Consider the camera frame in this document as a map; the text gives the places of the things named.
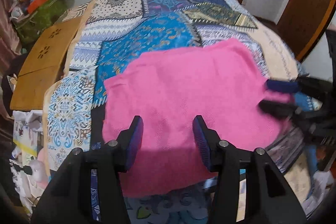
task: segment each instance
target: polka dot fabric patch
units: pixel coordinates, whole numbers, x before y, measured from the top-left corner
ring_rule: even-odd
[[[127,19],[142,15],[141,0],[96,0],[87,23],[101,19]]]

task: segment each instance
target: pink curtain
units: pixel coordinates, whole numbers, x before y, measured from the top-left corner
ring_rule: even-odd
[[[0,73],[3,75],[11,60],[20,54],[21,44],[9,19],[13,0],[0,0]]]

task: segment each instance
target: brown wooden panel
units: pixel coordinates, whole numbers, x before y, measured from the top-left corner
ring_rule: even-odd
[[[295,56],[302,50],[308,52],[314,45],[315,40],[319,37],[316,32],[320,32],[321,22],[326,17],[326,13],[330,12],[331,0],[289,0],[288,4],[277,24],[278,31],[283,40],[289,45]]]

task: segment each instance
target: orange-red object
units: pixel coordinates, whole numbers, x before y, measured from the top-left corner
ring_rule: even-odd
[[[34,12],[38,7],[44,4],[47,0],[34,0],[27,8],[29,14]]]

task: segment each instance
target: pink cloth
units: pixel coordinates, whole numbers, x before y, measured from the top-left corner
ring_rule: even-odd
[[[250,51],[234,38],[205,48],[143,53],[124,73],[105,80],[104,141],[116,139],[135,115],[144,124],[134,165],[120,173],[123,194],[165,194],[216,175],[204,167],[195,144],[196,115],[238,148],[273,142],[281,125],[257,104],[265,97],[289,97],[266,91],[265,81]]]

